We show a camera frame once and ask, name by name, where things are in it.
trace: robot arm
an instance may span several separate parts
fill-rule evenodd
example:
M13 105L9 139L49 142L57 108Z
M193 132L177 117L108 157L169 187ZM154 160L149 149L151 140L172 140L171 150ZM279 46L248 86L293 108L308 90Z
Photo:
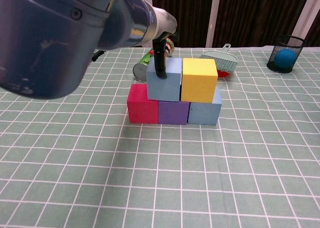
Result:
M166 78L165 43L177 21L144 0L0 0L0 11L0 86L10 92L64 97L79 86L95 49L149 41Z

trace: red cube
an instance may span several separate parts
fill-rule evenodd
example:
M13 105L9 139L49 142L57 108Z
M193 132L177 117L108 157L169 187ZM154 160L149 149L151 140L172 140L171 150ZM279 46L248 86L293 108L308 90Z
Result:
M147 84L132 84L126 104L130 123L158 124L158 101L148 99Z

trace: toy block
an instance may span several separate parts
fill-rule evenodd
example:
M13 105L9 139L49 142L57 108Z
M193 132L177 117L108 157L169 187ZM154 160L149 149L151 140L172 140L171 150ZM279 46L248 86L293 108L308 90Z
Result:
M159 101L159 124L186 125L190 102Z
M147 97L147 84L132 84L127 98L131 123L158 124L158 101Z
M188 123L212 126L217 125L221 106L221 94L220 89L217 86L215 88L214 99L212 103L190 103Z
M166 57L166 79L157 77L155 58L152 57L146 70L147 94L149 100L178 102L180 99L180 81L182 59Z
M184 58L181 101L212 103L218 80L214 59Z

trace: yellow cube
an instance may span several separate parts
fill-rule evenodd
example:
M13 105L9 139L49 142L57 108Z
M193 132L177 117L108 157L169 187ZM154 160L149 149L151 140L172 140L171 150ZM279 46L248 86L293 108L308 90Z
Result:
M181 101L212 103L218 81L215 60L184 58L182 65Z

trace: purple cube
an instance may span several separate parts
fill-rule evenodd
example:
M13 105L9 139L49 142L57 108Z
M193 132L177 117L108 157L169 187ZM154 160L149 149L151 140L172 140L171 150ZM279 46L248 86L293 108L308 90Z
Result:
M159 124L186 125L190 102L159 101Z

